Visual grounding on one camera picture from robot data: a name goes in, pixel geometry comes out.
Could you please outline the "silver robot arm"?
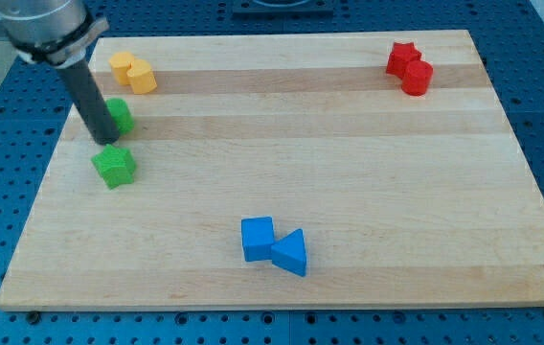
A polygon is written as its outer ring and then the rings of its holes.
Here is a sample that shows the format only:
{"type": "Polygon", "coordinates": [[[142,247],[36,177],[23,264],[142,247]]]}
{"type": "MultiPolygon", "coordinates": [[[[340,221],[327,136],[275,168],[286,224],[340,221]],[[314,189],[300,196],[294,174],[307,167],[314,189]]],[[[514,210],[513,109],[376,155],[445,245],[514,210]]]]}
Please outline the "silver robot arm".
{"type": "Polygon", "coordinates": [[[81,0],[0,0],[0,22],[27,63],[65,69],[85,58],[86,49],[109,29],[81,0]]]}

